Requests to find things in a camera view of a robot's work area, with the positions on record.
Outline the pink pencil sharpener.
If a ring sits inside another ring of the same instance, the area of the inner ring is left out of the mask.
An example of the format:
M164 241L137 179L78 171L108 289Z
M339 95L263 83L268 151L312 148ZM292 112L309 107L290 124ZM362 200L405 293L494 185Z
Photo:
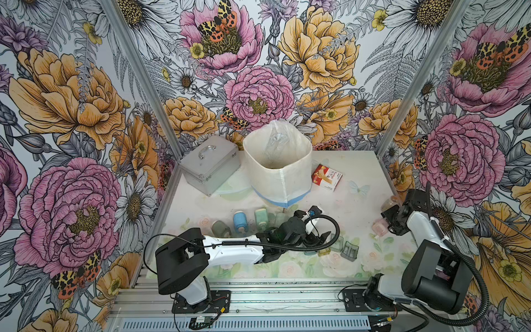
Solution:
M389 232L389 223L385 219L378 219L371 228L377 237L383 237Z

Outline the teal square pencil sharpener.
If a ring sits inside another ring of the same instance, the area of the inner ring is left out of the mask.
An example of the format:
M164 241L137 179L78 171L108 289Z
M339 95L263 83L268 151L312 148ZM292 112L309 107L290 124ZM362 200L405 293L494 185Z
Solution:
M268 211L263 207L255 210L255 222L258 231L265 231L269 226Z

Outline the translucent yellow shavings tray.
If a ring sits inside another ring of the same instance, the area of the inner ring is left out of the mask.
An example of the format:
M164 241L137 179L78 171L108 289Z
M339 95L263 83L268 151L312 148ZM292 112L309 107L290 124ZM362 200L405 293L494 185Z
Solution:
M322 249L322 250L318 250L317 254L318 254L319 257L322 257L322 256L329 255L330 252L331 252L330 248L325 248L325 249Z

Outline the grey-green pencil sharpener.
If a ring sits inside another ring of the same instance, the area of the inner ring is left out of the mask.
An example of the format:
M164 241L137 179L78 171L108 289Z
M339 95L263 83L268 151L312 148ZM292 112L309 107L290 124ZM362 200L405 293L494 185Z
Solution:
M286 213L283 213L283 212L279 212L275 215L275 222L274 222L274 227L276 228L279 228L282 226L283 223L285 223L286 221L288 221L290 218L290 216Z

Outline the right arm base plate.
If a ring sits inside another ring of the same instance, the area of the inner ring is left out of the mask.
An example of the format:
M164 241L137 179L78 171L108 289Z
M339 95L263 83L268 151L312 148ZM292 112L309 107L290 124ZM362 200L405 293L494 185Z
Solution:
M346 289L341 292L340 300L346 312L394 312L400 311L387 297L366 289Z

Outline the clear teal shavings tray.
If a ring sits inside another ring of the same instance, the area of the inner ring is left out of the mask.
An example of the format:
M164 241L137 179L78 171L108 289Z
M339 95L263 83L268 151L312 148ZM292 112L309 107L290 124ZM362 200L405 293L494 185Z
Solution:
M339 236L338 239L334 242L334 244L330 247L330 249L333 252L341 253L344 248L344 238L343 236Z

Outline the blue pencil sharpener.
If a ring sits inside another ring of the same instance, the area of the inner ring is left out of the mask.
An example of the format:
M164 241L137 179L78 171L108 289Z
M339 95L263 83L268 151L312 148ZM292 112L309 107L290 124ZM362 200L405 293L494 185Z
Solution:
M233 215L233 224L237 233L245 234L248 231L248 220L243 211L236 211Z

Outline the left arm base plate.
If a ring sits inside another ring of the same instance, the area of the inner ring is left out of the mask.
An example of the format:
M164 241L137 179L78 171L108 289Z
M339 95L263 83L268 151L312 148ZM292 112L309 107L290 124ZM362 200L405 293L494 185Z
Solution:
M230 309L231 296L230 290L212 290L202 302L189 304L183 296L177 294L171 312L173 314L225 313Z

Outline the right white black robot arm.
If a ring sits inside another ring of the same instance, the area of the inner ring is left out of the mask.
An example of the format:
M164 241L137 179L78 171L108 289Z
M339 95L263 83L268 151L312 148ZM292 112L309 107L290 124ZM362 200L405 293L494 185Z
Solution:
M415 306L426 322L458 327L475 325L488 313L486 283L472 259L442 230L431 207L430 184L424 190L409 190L405 201L382 212L382 218L390 233L411 234L417 250L401 278L379 273L369 280L363 298L370 310ZM480 304L469 317L453 319L452 315L463 308L472 281L478 284Z

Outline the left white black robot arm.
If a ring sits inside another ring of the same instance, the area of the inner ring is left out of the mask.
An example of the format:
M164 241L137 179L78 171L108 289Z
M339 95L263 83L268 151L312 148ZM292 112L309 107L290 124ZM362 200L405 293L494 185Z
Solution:
M158 293L177 294L189 306L211 300L210 285L203 272L228 264L268 264L284 253L318 252L330 248L340 237L340 224L317 207L297 210L279 227L245 238L217 238L190 228L155 251Z

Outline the grey translucent shavings tray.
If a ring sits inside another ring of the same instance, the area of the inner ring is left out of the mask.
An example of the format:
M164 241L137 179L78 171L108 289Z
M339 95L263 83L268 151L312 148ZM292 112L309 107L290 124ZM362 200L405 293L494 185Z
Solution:
M340 256L348 261L354 262L358 258L359 247L351 242L346 242Z

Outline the dark green pencil sharpener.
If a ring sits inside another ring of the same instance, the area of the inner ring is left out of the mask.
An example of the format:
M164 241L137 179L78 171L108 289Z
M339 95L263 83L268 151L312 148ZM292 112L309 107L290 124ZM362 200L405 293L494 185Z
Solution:
M230 227L223 221L217 220L211 226L212 233L218 238L231 238L232 231Z

